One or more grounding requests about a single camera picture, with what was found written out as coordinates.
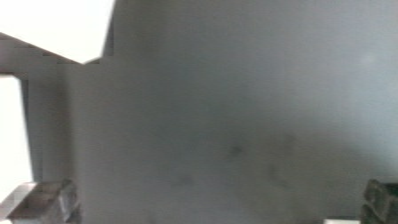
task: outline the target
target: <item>gray wall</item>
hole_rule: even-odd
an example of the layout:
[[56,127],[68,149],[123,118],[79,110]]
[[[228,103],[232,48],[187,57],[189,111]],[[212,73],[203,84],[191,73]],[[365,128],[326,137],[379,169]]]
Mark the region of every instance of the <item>gray wall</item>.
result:
[[29,80],[26,110],[38,181],[73,176],[66,75],[59,63],[65,59],[0,35],[0,73]]
[[114,55],[26,66],[43,179],[77,179],[88,224],[360,214],[368,179],[398,180],[397,8],[118,1]]

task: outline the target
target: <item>white surface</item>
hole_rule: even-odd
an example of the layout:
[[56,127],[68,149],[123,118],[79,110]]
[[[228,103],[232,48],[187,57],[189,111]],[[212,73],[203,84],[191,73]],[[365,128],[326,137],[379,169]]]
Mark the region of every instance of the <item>white surface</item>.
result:
[[13,224],[10,220],[0,221],[0,224]]
[[360,224],[360,220],[328,219],[324,224]]
[[20,80],[0,75],[0,202],[33,181]]
[[0,32],[81,63],[102,57],[114,0],[0,0]]

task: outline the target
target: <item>stain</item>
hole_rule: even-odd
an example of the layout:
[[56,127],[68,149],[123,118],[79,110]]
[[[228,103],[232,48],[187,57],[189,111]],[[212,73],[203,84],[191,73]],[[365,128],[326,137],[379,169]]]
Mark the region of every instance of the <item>stain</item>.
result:
[[246,149],[241,146],[235,146],[228,152],[228,159],[239,158],[246,153]]
[[157,215],[153,213],[148,214],[146,223],[159,224]]
[[269,167],[267,167],[267,180],[278,187],[283,187],[283,188],[290,187],[287,180],[283,180],[283,178],[281,178],[280,168],[274,164],[269,165]]
[[171,182],[173,187],[187,187],[196,185],[196,180],[193,175],[182,175],[178,179]]
[[280,159],[292,156],[297,149],[299,149],[299,138],[294,134],[280,135],[271,142],[272,150],[271,155],[276,156]]
[[288,154],[292,154],[297,149],[297,142],[299,142],[297,136],[294,134],[285,134],[281,148]]

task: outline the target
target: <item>white wall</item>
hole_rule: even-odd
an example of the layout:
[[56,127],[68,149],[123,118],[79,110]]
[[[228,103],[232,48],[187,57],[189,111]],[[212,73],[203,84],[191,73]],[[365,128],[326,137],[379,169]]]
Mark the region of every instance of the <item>white wall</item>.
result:
[[[306,224],[360,214],[368,178],[398,179],[397,8],[120,0],[114,56],[65,76],[88,224]],[[34,116],[59,118],[34,126],[52,133],[68,108],[47,96]]]

